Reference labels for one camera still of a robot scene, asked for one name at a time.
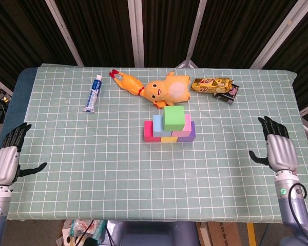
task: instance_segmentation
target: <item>robotic arm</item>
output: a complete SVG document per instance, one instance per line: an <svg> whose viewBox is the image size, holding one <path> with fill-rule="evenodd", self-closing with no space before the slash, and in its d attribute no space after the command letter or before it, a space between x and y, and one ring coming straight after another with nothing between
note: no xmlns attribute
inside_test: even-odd
<svg viewBox="0 0 308 246"><path fill-rule="evenodd" d="M267 145L267 157L257 157L249 151L250 158L269 166L275 172L275 188L284 225L295 237L284 237L280 246L308 245L308 211L304 202L306 190L297 176L298 161L293 142L285 126L265 116L259 118Z"/></svg>
<svg viewBox="0 0 308 246"><path fill-rule="evenodd" d="M6 135L0 149L0 245L12 195L10 186L16 182L18 177L38 173L47 165L45 162L37 168L21 170L18 164L24 137L30 128L31 125L26 123L16 127Z"/></svg>

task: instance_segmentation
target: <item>toy block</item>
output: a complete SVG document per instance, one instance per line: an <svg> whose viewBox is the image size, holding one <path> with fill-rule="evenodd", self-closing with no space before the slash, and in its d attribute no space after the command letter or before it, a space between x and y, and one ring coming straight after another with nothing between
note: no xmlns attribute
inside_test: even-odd
<svg viewBox="0 0 308 246"><path fill-rule="evenodd" d="M190 114L185 114L185 126L181 132L172 132L171 137L188 137L191 133Z"/></svg>
<svg viewBox="0 0 308 246"><path fill-rule="evenodd" d="M188 137L178 137L177 142L193 142L196 134L195 134L195 123L192 121L191 123L191 133Z"/></svg>
<svg viewBox="0 0 308 246"><path fill-rule="evenodd" d="M153 137L153 121L147 120L144 122L144 141L145 142L160 142L160 137Z"/></svg>
<svg viewBox="0 0 308 246"><path fill-rule="evenodd" d="M171 137L171 134L163 130L163 115L153 115L153 137Z"/></svg>
<svg viewBox="0 0 308 246"><path fill-rule="evenodd" d="M177 142L178 137L161 137L161 142Z"/></svg>
<svg viewBox="0 0 308 246"><path fill-rule="evenodd" d="M185 126L183 106L165 106L163 116L164 131L182 131Z"/></svg>

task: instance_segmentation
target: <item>toothpaste tube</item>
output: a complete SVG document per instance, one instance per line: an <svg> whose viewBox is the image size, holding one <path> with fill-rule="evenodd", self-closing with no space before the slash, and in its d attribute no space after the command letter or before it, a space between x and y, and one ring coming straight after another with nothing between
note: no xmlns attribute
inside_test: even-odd
<svg viewBox="0 0 308 246"><path fill-rule="evenodd" d="M97 101L97 97L101 89L101 86L102 86L102 77L100 75L97 75L97 78L93 81L90 95L88 97L86 107L83 109L83 112L94 113L94 105Z"/></svg>

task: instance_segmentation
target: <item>table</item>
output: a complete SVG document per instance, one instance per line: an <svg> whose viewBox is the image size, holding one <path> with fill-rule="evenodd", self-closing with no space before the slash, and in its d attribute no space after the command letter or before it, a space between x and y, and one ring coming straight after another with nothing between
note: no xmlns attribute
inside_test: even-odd
<svg viewBox="0 0 308 246"><path fill-rule="evenodd" d="M115 69L143 84L173 70ZM266 155L257 120L265 115L289 130L308 191L308 142L292 89L295 73L175 69L191 81L230 77L240 90L232 105L191 91L190 101L180 105L191 114L197 137L165 144L143 141L143 122L163 111L120 89L110 70L42 65L36 76L34 69L20 75L3 134L25 118L32 128L22 168L49 165L14 184L10 219L280 222L274 173L248 156L248 150ZM84 113L97 74L103 85L95 113Z"/></svg>

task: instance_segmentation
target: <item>plush toy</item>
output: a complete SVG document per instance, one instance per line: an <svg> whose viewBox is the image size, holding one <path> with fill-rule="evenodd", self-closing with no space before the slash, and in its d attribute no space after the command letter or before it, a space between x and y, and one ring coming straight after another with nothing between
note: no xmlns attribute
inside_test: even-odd
<svg viewBox="0 0 308 246"><path fill-rule="evenodd" d="M119 79L115 78L116 74L121 75L123 77L123 79L119 80ZM157 99L153 98L152 96L148 96L145 93L145 88L142 85L142 83L138 79L133 77L132 75L122 73L122 72L119 72L119 71L113 69L112 71L109 72L109 76L111 76L114 79L114 81L118 84L118 86L120 86L124 90L127 90L132 95L135 95L135 96L137 95L137 96L142 96L142 97L147 98L155 106L157 106L159 109L164 108L164 106L166 106L165 101L157 100Z"/></svg>
<svg viewBox="0 0 308 246"><path fill-rule="evenodd" d="M147 98L157 101L163 100L169 106L173 106L174 103L189 100L189 84L189 76L175 75L175 72L171 71L165 80L155 80L148 83L145 87L145 94Z"/></svg>

